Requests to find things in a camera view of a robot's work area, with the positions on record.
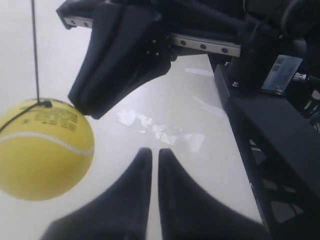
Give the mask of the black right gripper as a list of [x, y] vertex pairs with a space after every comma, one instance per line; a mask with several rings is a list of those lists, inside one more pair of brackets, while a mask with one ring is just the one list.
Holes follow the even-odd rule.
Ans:
[[169, 36], [172, 62], [173, 35], [238, 45], [238, 60], [269, 66], [284, 57], [295, 40], [317, 39], [320, 18], [317, 0], [66, 0], [57, 15], [67, 29], [77, 20], [92, 29], [98, 5], [146, 6], [158, 11]]

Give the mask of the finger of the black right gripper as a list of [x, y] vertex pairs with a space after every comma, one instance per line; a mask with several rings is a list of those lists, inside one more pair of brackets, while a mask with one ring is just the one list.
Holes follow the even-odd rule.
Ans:
[[119, 5], [116, 36], [80, 98], [89, 110], [82, 113], [94, 119], [171, 67], [169, 32], [162, 15], [148, 6]]
[[88, 113], [86, 103], [81, 103], [84, 89], [104, 59], [120, 23], [119, 4], [100, 4], [93, 11], [92, 29], [87, 52], [79, 73], [68, 94], [68, 99], [81, 113]]

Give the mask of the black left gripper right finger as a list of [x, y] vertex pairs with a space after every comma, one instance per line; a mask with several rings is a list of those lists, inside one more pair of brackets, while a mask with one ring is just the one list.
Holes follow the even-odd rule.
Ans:
[[182, 167], [171, 149], [158, 156], [158, 202], [164, 240], [270, 240], [271, 234], [225, 206]]

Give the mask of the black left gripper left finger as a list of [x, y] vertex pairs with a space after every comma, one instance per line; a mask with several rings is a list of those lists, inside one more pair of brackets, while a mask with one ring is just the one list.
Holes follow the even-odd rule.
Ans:
[[152, 151], [140, 148], [100, 196], [52, 222], [43, 240], [144, 240], [152, 186]]

